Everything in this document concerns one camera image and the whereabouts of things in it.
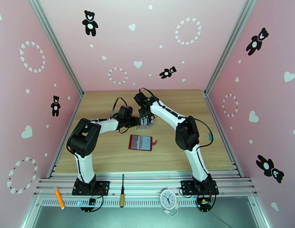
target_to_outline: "gray floor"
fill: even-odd
[[[161,208],[101,208],[82,214],[78,207],[42,207],[34,228],[254,228],[257,227],[246,197],[217,198],[208,213],[180,208],[166,217]]]

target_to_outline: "yellow screwdriver handle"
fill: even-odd
[[[120,195],[120,207],[124,207],[124,194]]]

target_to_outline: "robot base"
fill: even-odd
[[[191,196],[191,195],[218,195],[219,191],[214,180],[210,181],[207,187],[204,187],[203,192],[199,192],[196,189],[195,182],[193,180],[182,180],[181,183],[181,190],[182,195],[184,196]]]
[[[92,196],[92,195],[102,195],[107,196],[109,190],[110,181],[96,181],[95,177],[90,183],[84,183],[78,178],[74,183],[72,190],[72,195],[74,196]]]

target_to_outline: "black mounting plate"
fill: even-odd
[[[184,196],[191,196],[191,195],[198,195],[198,191],[195,190],[195,183],[193,180],[182,180],[180,181],[181,183],[181,190],[182,190],[182,195]],[[211,183],[208,185],[208,188],[203,192],[200,193],[200,195],[209,195],[210,192],[212,195],[218,195],[219,191],[216,185],[215,181],[211,181]]]
[[[104,191],[104,194],[103,196],[107,196],[108,195],[108,190],[109,190],[109,184],[110,184],[110,181],[96,181],[96,187],[95,187],[95,190],[94,190],[94,194],[91,194],[92,195],[102,195],[102,192],[100,189],[98,189],[98,187],[100,187],[103,191]],[[73,190],[72,190],[72,195],[75,195],[75,196],[87,196],[87,194],[83,193],[81,190],[80,190],[80,187],[78,186],[77,182],[75,182],[74,184],[74,187],[73,187]]]

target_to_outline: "screwdriver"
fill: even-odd
[[[122,188],[121,188],[121,195],[120,195],[120,207],[124,207],[124,174],[122,176]]]

